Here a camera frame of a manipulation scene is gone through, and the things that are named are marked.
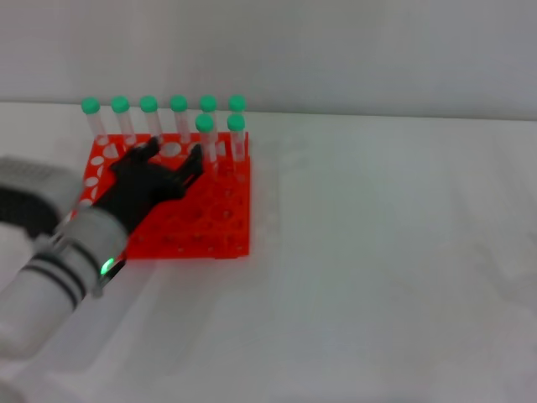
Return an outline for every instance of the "green led light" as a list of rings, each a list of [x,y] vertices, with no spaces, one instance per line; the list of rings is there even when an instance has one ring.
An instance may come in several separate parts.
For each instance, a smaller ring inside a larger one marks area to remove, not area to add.
[[[105,264],[101,267],[101,275],[105,275],[114,264],[114,258],[110,258],[105,262]]]

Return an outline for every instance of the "white wall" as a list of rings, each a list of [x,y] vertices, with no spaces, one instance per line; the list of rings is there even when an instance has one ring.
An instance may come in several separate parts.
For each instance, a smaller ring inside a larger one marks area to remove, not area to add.
[[[535,0],[2,0],[0,100],[537,119]]]

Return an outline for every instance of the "green test tube cap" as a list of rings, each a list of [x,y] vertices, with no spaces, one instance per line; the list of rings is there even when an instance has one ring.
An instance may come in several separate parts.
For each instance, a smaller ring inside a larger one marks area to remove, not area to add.
[[[234,113],[227,117],[227,128],[229,128],[232,132],[241,132],[244,130],[245,126],[246,124],[242,115]]]
[[[157,103],[157,98],[146,95],[145,97],[140,98],[140,107],[146,113],[157,112],[159,109],[159,104]]]
[[[216,111],[216,98],[212,95],[204,95],[200,98],[200,109],[205,113]]]
[[[99,104],[99,100],[94,97],[88,97],[84,100],[82,100],[82,112],[86,115],[92,115],[93,113],[99,112],[99,109],[101,109],[101,104]]]
[[[198,115],[196,118],[196,128],[201,133],[209,133],[214,128],[211,115],[207,115],[206,113]]]
[[[173,95],[169,99],[169,107],[174,112],[184,112],[188,109],[188,102],[182,95]]]
[[[130,108],[127,97],[123,95],[112,98],[112,110],[115,113],[125,113]]]
[[[231,95],[229,97],[229,110],[235,113],[246,111],[246,98],[242,95]]]

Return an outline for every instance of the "test tube rack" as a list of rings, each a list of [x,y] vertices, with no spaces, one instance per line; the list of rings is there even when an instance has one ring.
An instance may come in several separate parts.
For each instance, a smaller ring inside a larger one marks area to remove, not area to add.
[[[128,240],[128,259],[234,259],[250,250],[250,154],[245,133],[246,155],[233,161],[231,136],[218,134],[217,170],[206,164],[204,175],[187,191],[185,198],[160,203]],[[95,139],[84,174],[81,206],[89,206],[115,181],[109,166],[130,147],[144,144],[149,134],[136,134],[127,144],[121,134]],[[177,133],[162,135],[161,150],[151,161],[176,170],[186,159],[200,134],[188,144]]]

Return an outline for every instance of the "black stripe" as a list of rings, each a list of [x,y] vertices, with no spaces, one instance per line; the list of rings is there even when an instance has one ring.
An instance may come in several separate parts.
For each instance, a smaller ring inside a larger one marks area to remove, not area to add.
[[[43,252],[35,254],[32,260],[35,259],[43,260],[44,262],[50,263],[63,271],[76,284],[78,290],[81,292],[82,298],[86,296],[86,287],[84,286],[84,283],[82,282],[80,277],[78,277],[78,275],[76,275],[73,270],[71,270],[69,266],[67,266],[67,264],[56,258],[54,255],[46,254]]]
[[[69,297],[70,302],[73,305],[73,311],[75,310],[75,308],[76,308],[75,294],[73,294],[73,291],[70,290],[69,286],[66,283],[64,283],[64,281],[60,277],[57,277],[56,275],[53,275],[48,270],[45,270],[45,269],[43,269],[43,268],[41,268],[39,266],[33,266],[31,264],[25,265],[22,268],[22,270],[35,271],[36,273],[40,273],[40,274],[44,275],[46,278],[51,280],[53,283],[56,283],[56,285],[59,286],[65,292],[65,294]]]
[[[73,249],[78,252],[79,254],[81,254],[82,256],[84,256],[86,258],[86,260],[88,261],[88,263],[91,265],[91,267],[93,267],[93,269],[95,269],[95,274],[97,276],[97,281],[99,281],[99,279],[101,279],[101,266],[99,266],[99,263],[96,261],[96,259],[93,257],[92,254],[90,254],[85,247],[83,247],[82,245],[80,245],[77,241],[75,241],[74,239],[67,239],[66,240],[67,243],[69,243],[70,246],[73,247]]]

